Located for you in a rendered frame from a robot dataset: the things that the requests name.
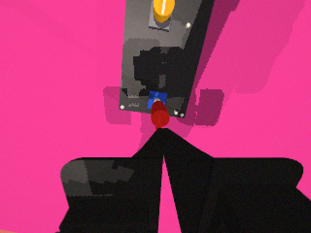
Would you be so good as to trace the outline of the grey circuit board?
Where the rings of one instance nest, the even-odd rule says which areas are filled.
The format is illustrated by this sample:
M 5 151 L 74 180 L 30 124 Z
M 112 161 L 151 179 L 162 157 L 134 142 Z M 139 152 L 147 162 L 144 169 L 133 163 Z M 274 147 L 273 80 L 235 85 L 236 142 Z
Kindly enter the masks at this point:
M 185 118 L 215 0 L 125 0 L 119 110 Z

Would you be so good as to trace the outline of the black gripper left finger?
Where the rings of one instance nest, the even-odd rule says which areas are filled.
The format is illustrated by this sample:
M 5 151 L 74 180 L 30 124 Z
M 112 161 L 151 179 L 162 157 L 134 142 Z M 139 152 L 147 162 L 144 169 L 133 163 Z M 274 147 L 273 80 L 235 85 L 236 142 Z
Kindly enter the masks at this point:
M 79 199 L 146 199 L 149 230 L 157 230 L 164 151 L 164 131 L 158 128 L 131 157 L 80 157 L 60 170 L 68 208 Z

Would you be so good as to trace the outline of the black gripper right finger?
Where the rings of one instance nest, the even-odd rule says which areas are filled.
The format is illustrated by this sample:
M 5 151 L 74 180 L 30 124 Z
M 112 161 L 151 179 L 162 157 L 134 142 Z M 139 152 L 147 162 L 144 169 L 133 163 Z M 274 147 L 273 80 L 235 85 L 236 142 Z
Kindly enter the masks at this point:
M 181 233 L 208 233 L 219 191 L 227 183 L 291 183 L 302 165 L 285 157 L 213 157 L 169 128 L 164 160 Z

